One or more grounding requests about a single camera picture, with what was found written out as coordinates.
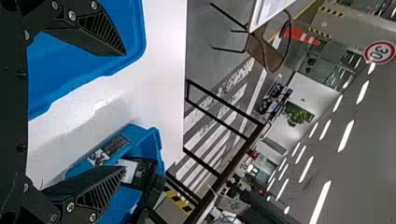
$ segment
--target black metal railing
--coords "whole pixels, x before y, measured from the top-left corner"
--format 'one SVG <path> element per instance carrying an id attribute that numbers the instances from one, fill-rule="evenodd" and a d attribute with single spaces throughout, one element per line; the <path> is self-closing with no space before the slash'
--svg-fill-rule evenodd
<path id="1" fill-rule="evenodd" d="M 231 125 L 227 124 L 223 120 L 219 119 L 217 116 L 211 114 L 209 111 L 203 109 L 198 104 L 193 102 L 190 98 L 191 87 L 194 87 L 196 90 L 201 91 L 205 95 L 207 95 L 207 96 L 213 98 L 214 100 L 218 101 L 219 103 L 229 107 L 232 111 L 236 112 L 240 116 L 242 116 L 245 119 L 248 119 L 250 122 L 254 123 L 256 125 L 256 127 L 253 129 L 252 133 L 249 136 L 246 136 L 245 134 L 240 133 Z M 244 144 L 240 147 L 240 149 L 237 151 L 235 156 L 231 159 L 231 161 L 227 164 L 227 166 L 221 173 L 219 173 L 219 171 L 217 171 L 215 168 L 211 167 L 209 164 L 204 162 L 201 158 L 196 156 L 192 151 L 183 147 L 183 152 L 188 157 L 190 157 L 191 159 L 196 161 L 198 164 L 202 165 L 208 172 L 210 172 L 216 178 L 216 181 L 211 186 L 211 188 L 215 192 L 218 192 L 220 190 L 221 186 L 223 184 L 225 184 L 227 182 L 228 178 L 233 174 L 234 169 L 236 168 L 238 163 L 243 159 L 245 154 L 254 146 L 255 141 L 257 139 L 259 139 L 259 136 L 262 134 L 264 128 L 267 125 L 269 125 L 269 128 L 265 131 L 265 134 L 264 134 L 264 135 L 267 135 L 267 133 L 271 130 L 272 124 L 268 121 L 261 122 L 257 119 L 254 119 L 249 114 L 240 110 L 238 107 L 231 105 L 227 101 L 218 97 L 215 93 L 208 91 L 204 87 L 200 86 L 199 84 L 197 84 L 189 79 L 186 80 L 185 101 L 186 101 L 186 103 L 191 105 L 193 108 L 196 108 L 199 111 L 203 112 L 205 115 L 207 115 L 214 121 L 218 122 L 220 125 L 224 126 L 229 131 L 233 132 L 234 134 L 238 135 L 243 140 L 245 140 Z M 175 176 L 173 176 L 172 174 L 170 174 L 169 172 L 166 172 L 166 177 L 167 177 L 168 185 L 170 187 L 172 187 L 175 191 L 180 193 L 181 196 L 186 198 L 186 200 L 188 200 L 192 205 L 195 206 L 195 208 L 192 210 L 191 214 L 187 217 L 187 219 L 184 222 L 185 224 L 195 224 L 197 222 L 197 220 L 203 215 L 204 211 L 210 205 L 212 200 L 215 198 L 214 192 L 212 190 L 209 190 L 205 194 L 205 196 L 201 199 L 191 189 L 184 186 L 183 183 L 181 183 L 179 180 L 177 180 L 177 178 Z M 156 213 L 150 213 L 150 214 L 151 214 L 151 216 L 150 216 L 151 220 L 153 220 L 154 222 L 158 220 L 158 223 L 163 224 L 163 219 L 158 217 L 158 214 L 156 214 Z"/>
<path id="2" fill-rule="evenodd" d="M 256 124 L 256 128 L 253 130 L 252 134 L 250 136 L 246 136 L 243 133 L 240 133 L 237 131 L 235 128 L 233 128 L 231 125 L 228 125 L 221 119 L 217 118 L 213 114 L 211 114 L 209 111 L 206 111 L 205 109 L 201 108 L 198 104 L 193 102 L 190 99 L 190 92 L 191 92 L 191 87 L 194 87 L 195 89 L 203 92 L 209 97 L 212 97 L 214 100 L 220 102 L 221 104 L 229 107 L 231 110 L 235 111 L 237 114 L 241 115 L 245 119 L 248 119 L 249 121 L 253 122 Z M 228 165 L 225 167 L 224 171 L 219 174 L 216 170 L 214 170 L 212 167 L 210 167 L 208 164 L 206 164 L 204 161 L 199 159 L 198 157 L 194 156 L 192 152 L 188 151 L 186 148 L 184 148 L 184 151 L 188 151 L 188 155 L 197 161 L 199 164 L 201 164 L 206 170 L 208 170 L 210 173 L 212 173 L 217 179 L 215 183 L 211 186 L 211 188 L 215 191 L 218 192 L 223 184 L 225 184 L 228 180 L 228 178 L 233 174 L 233 170 L 236 168 L 238 163 L 242 160 L 242 158 L 245 156 L 245 154 L 251 149 L 251 147 L 254 145 L 255 141 L 259 138 L 261 135 L 262 131 L 264 130 L 266 125 L 269 125 L 270 127 L 267 129 L 267 132 L 271 129 L 271 123 L 270 122 L 264 122 L 262 123 L 261 121 L 254 119 L 251 117 L 249 114 L 245 113 L 244 111 L 240 110 L 238 107 L 231 105 L 227 101 L 221 99 L 218 97 L 215 93 L 208 91 L 204 87 L 198 85 L 197 83 L 193 82 L 192 80 L 187 79 L 186 81 L 186 97 L 185 101 L 190 104 L 191 106 L 197 108 L 201 112 L 203 112 L 205 115 L 209 116 L 219 124 L 223 125 L 226 127 L 229 131 L 235 133 L 236 135 L 240 136 L 242 139 L 245 140 L 245 143 L 241 146 L 241 148 L 238 150 L 236 155 L 232 158 L 232 160 L 228 163 Z M 193 224 L 196 223 L 197 220 L 200 218 L 200 216 L 204 213 L 206 208 L 210 205 L 212 200 L 215 198 L 214 193 L 209 190 L 206 195 L 203 197 L 203 199 L 198 203 L 198 205 L 194 208 L 192 213 L 188 216 L 186 221 L 184 222 L 185 224 Z"/>

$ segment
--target red circle sign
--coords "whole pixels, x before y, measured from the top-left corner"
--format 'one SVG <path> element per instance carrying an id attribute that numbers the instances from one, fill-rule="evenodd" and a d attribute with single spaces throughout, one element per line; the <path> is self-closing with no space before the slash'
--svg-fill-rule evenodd
<path id="1" fill-rule="evenodd" d="M 364 60 L 377 64 L 388 63 L 395 55 L 395 45 L 387 40 L 375 41 L 367 46 L 363 52 Z"/>

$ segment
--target white road marking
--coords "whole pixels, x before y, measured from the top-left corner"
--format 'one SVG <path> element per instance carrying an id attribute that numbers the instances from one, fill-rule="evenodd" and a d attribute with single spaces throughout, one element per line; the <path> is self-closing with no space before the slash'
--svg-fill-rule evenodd
<path id="1" fill-rule="evenodd" d="M 244 95 L 245 91 L 247 88 L 247 83 L 233 96 L 233 98 L 230 101 L 231 105 L 235 105 Z M 230 110 L 228 106 L 223 106 L 221 110 L 219 111 L 217 118 L 222 119 L 222 117 L 227 114 L 227 112 Z M 211 120 L 209 123 L 207 123 L 204 127 L 202 127 L 185 145 L 186 148 L 192 149 L 194 148 L 198 142 L 205 137 L 207 133 L 212 130 L 213 127 L 216 126 L 216 122 L 214 120 Z"/>
<path id="2" fill-rule="evenodd" d="M 220 166 L 220 164 L 221 164 L 221 158 L 218 158 L 217 161 L 216 161 L 216 160 L 213 160 L 213 161 L 210 163 L 210 166 L 212 166 L 213 169 L 216 170 L 216 169 Z M 203 176 L 204 176 L 204 179 L 203 179 L 202 181 L 195 181 L 195 182 L 194 182 L 194 184 L 199 184 L 199 185 L 198 185 L 198 186 L 192 185 L 192 186 L 190 187 L 190 189 L 191 189 L 194 193 L 197 193 L 197 192 L 201 189 L 202 185 L 206 183 L 207 179 L 209 179 L 209 177 L 212 176 L 212 174 L 210 174 L 207 170 L 205 170 L 204 172 L 202 172 L 202 174 L 203 174 Z"/>
<path id="3" fill-rule="evenodd" d="M 236 119 L 236 112 L 234 111 L 224 122 L 227 124 L 233 123 L 233 121 Z M 208 138 L 201 146 L 200 148 L 195 152 L 195 155 L 198 158 L 201 158 L 202 155 L 212 146 L 212 144 L 221 136 L 221 134 L 226 130 L 226 127 L 223 125 L 220 125 L 215 132 Z M 195 164 L 195 160 L 189 158 L 187 162 L 177 171 L 177 179 L 181 179 L 184 177 L 184 175 L 189 174 L 190 168 Z"/>
<path id="4" fill-rule="evenodd" d="M 280 44 L 280 40 L 279 41 L 274 40 L 272 46 L 275 49 L 278 49 L 279 44 Z M 254 90 L 253 95 L 251 96 L 250 103 L 248 104 L 248 107 L 247 107 L 246 113 L 249 115 L 251 114 L 251 111 L 253 110 L 253 107 L 256 104 L 257 98 L 259 97 L 260 91 L 262 90 L 262 84 L 264 84 L 264 80 L 266 77 L 267 77 L 267 71 L 265 69 L 262 69 L 262 74 L 260 75 L 259 82 L 256 85 L 256 89 Z M 247 126 L 247 123 L 248 123 L 248 119 L 242 120 L 241 127 L 239 128 L 240 133 L 243 133 L 245 131 L 245 127 Z M 235 141 L 233 142 L 233 147 L 235 147 L 235 145 L 236 145 L 236 143 L 238 143 L 239 139 L 240 139 L 240 137 L 236 136 Z"/>
<path id="5" fill-rule="evenodd" d="M 207 162 L 210 160 L 210 158 L 212 158 L 212 157 L 215 155 L 215 153 L 219 152 L 219 149 L 220 149 L 221 147 L 224 146 L 225 142 L 226 142 L 226 141 L 228 140 L 228 138 L 230 137 L 230 134 L 231 134 L 231 132 L 227 132 L 227 133 L 221 138 L 221 140 L 216 144 L 216 146 L 213 147 L 213 149 L 209 152 L 209 154 L 204 158 L 204 162 L 207 163 Z M 201 172 L 202 169 L 204 169 L 204 167 L 201 166 L 201 165 L 199 165 L 199 166 L 194 170 L 194 172 L 195 172 L 196 174 L 198 174 L 199 172 Z M 191 182 L 193 179 L 195 179 L 195 181 L 200 181 L 200 180 L 197 178 L 197 176 L 189 175 L 189 177 L 188 177 L 185 181 L 183 181 L 184 186 L 188 186 L 188 185 L 190 184 L 190 182 Z"/>
<path id="6" fill-rule="evenodd" d="M 221 85 L 218 90 L 216 95 L 218 97 L 222 97 L 227 92 L 229 92 L 233 87 L 236 86 L 242 79 L 244 79 L 245 76 L 247 76 L 251 70 L 253 69 L 253 64 L 254 64 L 254 59 L 251 58 L 248 60 L 245 65 L 235 71 L 233 75 L 230 77 L 230 79 L 227 82 L 224 82 L 223 85 Z M 202 107 L 205 110 L 208 110 L 211 106 L 215 105 L 217 101 L 213 100 L 211 97 L 206 97 L 200 104 L 199 106 Z M 184 133 L 188 132 L 201 118 L 204 117 L 204 113 L 199 111 L 198 109 L 193 109 L 189 115 L 184 118 L 184 124 L 183 124 L 183 130 Z"/>

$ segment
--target pedestrian crosswalk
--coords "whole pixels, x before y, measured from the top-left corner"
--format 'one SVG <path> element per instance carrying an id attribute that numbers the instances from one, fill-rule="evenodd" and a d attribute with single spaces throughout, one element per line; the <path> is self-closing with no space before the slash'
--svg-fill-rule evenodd
<path id="1" fill-rule="evenodd" d="M 224 78 L 213 92 L 249 114 L 265 77 L 266 72 L 262 67 L 255 63 L 254 59 L 249 58 Z M 247 126 L 247 120 L 211 97 L 204 97 L 198 105 L 240 132 L 243 132 Z M 225 126 L 209 119 L 195 108 L 186 113 L 184 134 L 184 147 L 214 169 L 221 165 L 222 159 L 231 150 L 233 143 L 239 140 Z M 205 187 L 211 176 L 212 174 L 203 166 L 187 156 L 176 164 L 177 179 L 194 193 Z"/>

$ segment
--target yellow black striped barrier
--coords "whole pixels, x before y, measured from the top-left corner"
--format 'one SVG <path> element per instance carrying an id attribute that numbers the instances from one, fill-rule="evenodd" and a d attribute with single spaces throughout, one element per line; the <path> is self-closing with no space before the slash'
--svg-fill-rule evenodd
<path id="1" fill-rule="evenodd" d="M 320 7 L 319 11 L 329 13 L 330 15 L 333 15 L 333 16 L 336 16 L 336 17 L 339 17 L 339 18 L 343 18 L 344 17 L 344 13 L 342 13 L 340 11 L 337 11 L 337 10 L 334 10 L 334 9 L 331 9 L 329 7 Z"/>
<path id="2" fill-rule="evenodd" d="M 169 189 L 168 187 L 163 188 L 163 192 L 166 194 L 166 197 L 170 199 L 175 205 L 182 210 L 187 216 L 189 216 L 192 212 L 192 208 L 188 206 L 185 202 L 181 200 L 180 197 L 177 196 L 177 192 Z"/>
<path id="3" fill-rule="evenodd" d="M 326 34 L 326 33 L 324 33 L 324 32 L 321 32 L 320 30 L 317 30 L 317 29 L 315 29 L 315 28 L 309 27 L 308 30 L 309 30 L 309 32 L 311 32 L 311 33 L 315 33 L 315 34 L 317 34 L 317 35 L 321 35 L 321 36 L 323 36 L 323 37 L 325 37 L 325 38 L 328 38 L 328 39 L 331 39 L 331 38 L 332 38 L 331 35 L 328 35 L 328 34 Z"/>

